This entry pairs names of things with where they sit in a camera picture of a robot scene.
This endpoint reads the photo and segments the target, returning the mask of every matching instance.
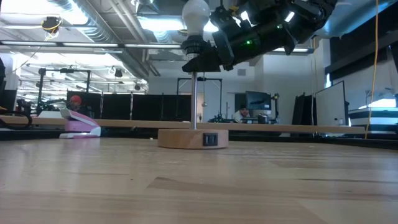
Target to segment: person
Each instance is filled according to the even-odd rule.
[[[86,115],[89,118],[94,118],[94,112],[92,112],[92,109],[90,106],[83,105],[82,100],[80,96],[78,95],[73,95],[69,99],[69,109],[76,111],[77,113]]]
[[[237,123],[247,123],[247,121],[243,121],[243,118],[248,118],[249,110],[246,108],[246,105],[241,105],[240,109],[234,114],[234,120]]]

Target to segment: wooden plank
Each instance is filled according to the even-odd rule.
[[[26,124],[26,118],[0,116],[9,124]],[[101,127],[117,128],[170,128],[189,129],[190,123],[172,121],[126,121],[97,119]],[[60,118],[33,118],[33,124],[39,125],[64,125],[65,120]],[[362,127],[336,127],[336,126],[304,126],[304,125],[265,125],[265,124],[226,124],[226,123],[198,123],[198,129],[217,129],[230,131],[272,131],[282,133],[345,133],[364,134]]]

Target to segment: window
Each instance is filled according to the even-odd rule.
[[[395,99],[381,99],[369,104],[368,106],[394,108],[397,106],[397,102]]]
[[[329,87],[331,87],[330,74],[327,74],[325,88],[329,88]]]

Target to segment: red cap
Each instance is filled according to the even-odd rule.
[[[74,95],[70,98],[69,102],[71,103],[78,103],[79,105],[81,104],[81,98],[80,96]]]

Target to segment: desk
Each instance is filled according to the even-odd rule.
[[[397,151],[142,139],[4,141],[1,223],[395,223]]]

